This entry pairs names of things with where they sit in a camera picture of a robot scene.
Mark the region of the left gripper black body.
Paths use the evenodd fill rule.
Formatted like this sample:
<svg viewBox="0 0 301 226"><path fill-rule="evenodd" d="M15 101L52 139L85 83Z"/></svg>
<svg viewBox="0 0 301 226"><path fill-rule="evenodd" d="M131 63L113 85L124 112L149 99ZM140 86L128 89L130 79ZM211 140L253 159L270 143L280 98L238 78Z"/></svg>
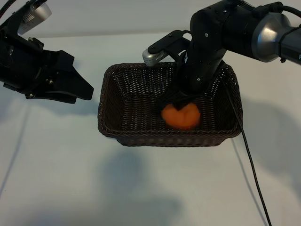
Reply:
<svg viewBox="0 0 301 226"><path fill-rule="evenodd" d="M25 95L27 99L59 99L53 93L54 65L60 51L43 49L37 39L27 41L0 31L0 81L4 87Z"/></svg>

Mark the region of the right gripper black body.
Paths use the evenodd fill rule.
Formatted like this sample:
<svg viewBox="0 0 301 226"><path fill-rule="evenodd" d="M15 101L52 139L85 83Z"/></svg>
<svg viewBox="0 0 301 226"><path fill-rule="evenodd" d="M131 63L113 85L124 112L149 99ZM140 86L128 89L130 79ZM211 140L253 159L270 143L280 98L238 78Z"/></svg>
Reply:
<svg viewBox="0 0 301 226"><path fill-rule="evenodd" d="M204 94L214 80L215 72L223 64L226 49L205 49L189 44L181 56L176 76L168 86L169 98L192 98Z"/></svg>

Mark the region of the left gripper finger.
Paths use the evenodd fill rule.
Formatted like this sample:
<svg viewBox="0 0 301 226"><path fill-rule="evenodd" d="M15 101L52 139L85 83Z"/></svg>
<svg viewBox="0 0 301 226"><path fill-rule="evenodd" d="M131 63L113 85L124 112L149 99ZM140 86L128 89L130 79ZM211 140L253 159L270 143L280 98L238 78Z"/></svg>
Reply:
<svg viewBox="0 0 301 226"><path fill-rule="evenodd" d="M94 88L74 68L74 57L63 50L53 51L51 57L51 69L54 71L52 92L91 100Z"/></svg>
<svg viewBox="0 0 301 226"><path fill-rule="evenodd" d="M53 101L58 101L58 102L63 102L68 104L74 104L77 100L76 97L68 94L47 92L47 91L31 91L30 99L53 100Z"/></svg>

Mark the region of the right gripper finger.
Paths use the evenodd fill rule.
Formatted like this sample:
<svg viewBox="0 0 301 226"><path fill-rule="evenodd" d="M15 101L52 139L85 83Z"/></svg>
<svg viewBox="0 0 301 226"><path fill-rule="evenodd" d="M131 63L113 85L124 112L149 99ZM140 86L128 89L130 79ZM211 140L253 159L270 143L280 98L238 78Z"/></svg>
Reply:
<svg viewBox="0 0 301 226"><path fill-rule="evenodd" d="M175 109L180 111L188 104L192 103L197 98L197 95L177 94L175 96Z"/></svg>
<svg viewBox="0 0 301 226"><path fill-rule="evenodd" d="M160 107L165 108L166 105L174 103L179 97L179 91L174 88L167 88L160 96Z"/></svg>

